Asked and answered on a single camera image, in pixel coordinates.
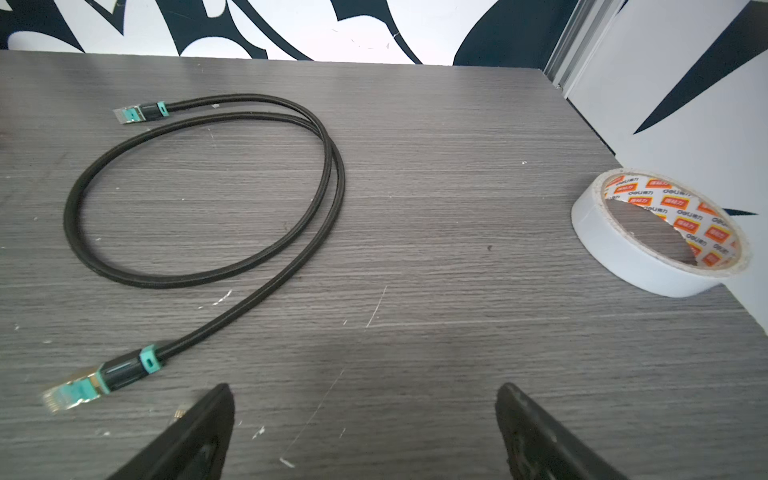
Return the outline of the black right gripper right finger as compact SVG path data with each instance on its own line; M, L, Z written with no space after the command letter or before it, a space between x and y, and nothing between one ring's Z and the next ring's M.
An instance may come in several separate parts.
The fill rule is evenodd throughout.
M514 479L625 477L515 384L499 388L495 411Z

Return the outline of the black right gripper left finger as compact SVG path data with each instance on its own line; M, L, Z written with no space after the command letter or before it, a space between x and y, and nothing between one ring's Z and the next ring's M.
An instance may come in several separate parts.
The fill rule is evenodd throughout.
M235 402L226 383L203 395L110 478L219 479L234 427Z

